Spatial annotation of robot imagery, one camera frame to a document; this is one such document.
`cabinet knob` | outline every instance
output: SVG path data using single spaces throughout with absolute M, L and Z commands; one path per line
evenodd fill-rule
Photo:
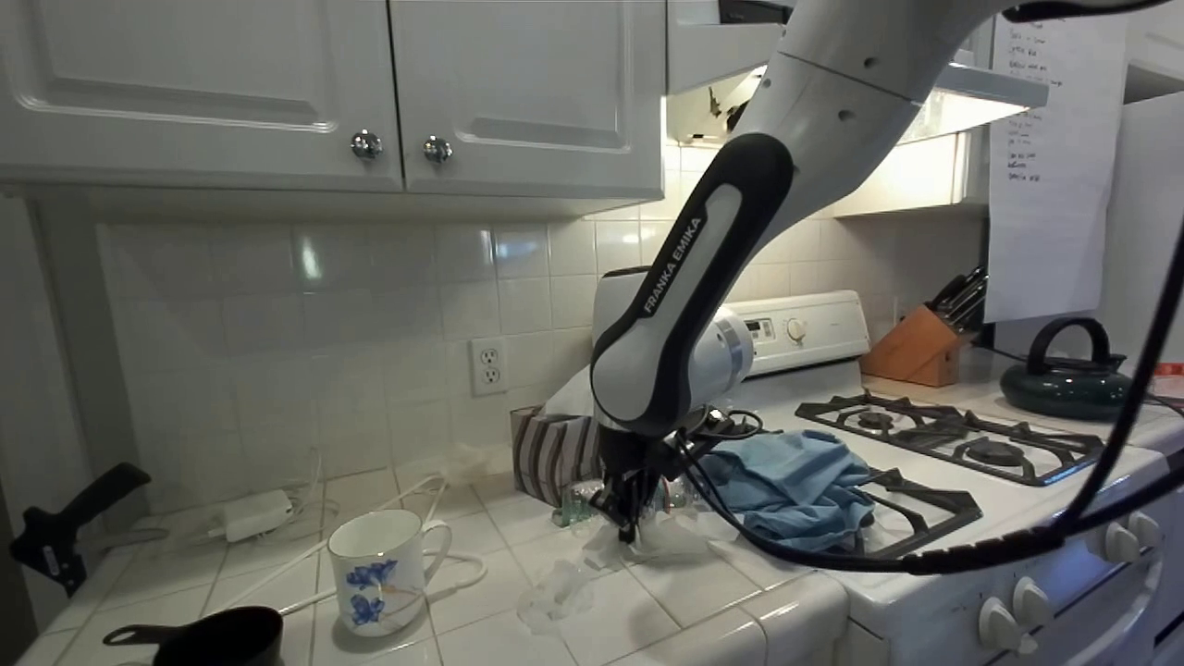
M 451 158 L 451 141 L 439 136 L 439 135 L 428 135 L 428 136 L 423 141 L 423 157 L 434 158 L 434 164 L 446 164 L 446 158 Z
M 380 136 L 375 130 L 355 130 L 349 136 L 349 149 L 355 152 L 355 158 L 376 158 L 380 157 Z

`black kettle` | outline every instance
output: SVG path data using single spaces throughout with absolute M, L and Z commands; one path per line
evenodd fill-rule
M 1047 359 L 1049 342 L 1067 329 L 1088 332 L 1091 359 Z M 1001 373 L 1001 396 L 1037 415 L 1114 422 L 1127 394 L 1116 365 L 1122 357 L 1109 357 L 1109 338 L 1096 318 L 1054 318 L 1037 332 L 1030 364 Z

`range hood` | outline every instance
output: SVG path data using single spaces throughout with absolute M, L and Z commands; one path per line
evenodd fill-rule
M 778 50 L 778 24 L 719 24 L 715 6 L 670 0 L 665 130 L 676 144 L 721 141 Z M 1047 105 L 1047 87 L 950 63 L 921 105 L 908 144 L 993 126 Z

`blue towel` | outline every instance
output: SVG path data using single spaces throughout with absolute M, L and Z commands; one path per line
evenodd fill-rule
M 835 437 L 805 429 L 726 439 L 703 454 L 703 469 L 726 507 L 765 540 L 800 550 L 857 548 L 871 517 L 857 486 L 871 482 L 871 468 Z

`stove knob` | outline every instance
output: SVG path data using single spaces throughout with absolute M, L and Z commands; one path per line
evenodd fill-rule
M 1136 561 L 1139 559 L 1139 535 L 1116 521 L 1102 529 L 1102 559 L 1114 565 Z
M 1015 608 L 1015 619 L 1019 619 L 1025 629 L 1049 622 L 1049 598 L 1047 598 L 1047 591 L 1045 591 L 1031 577 L 1020 577 L 1020 581 L 1015 586 L 1009 608 Z
M 1127 521 L 1123 521 L 1136 535 L 1139 535 L 1139 548 L 1159 548 L 1159 521 L 1144 512 L 1136 512 Z
M 1037 642 L 1020 622 L 1001 608 L 999 596 L 984 598 L 977 612 L 977 645 L 989 650 L 1015 650 L 1015 656 L 1031 656 Z

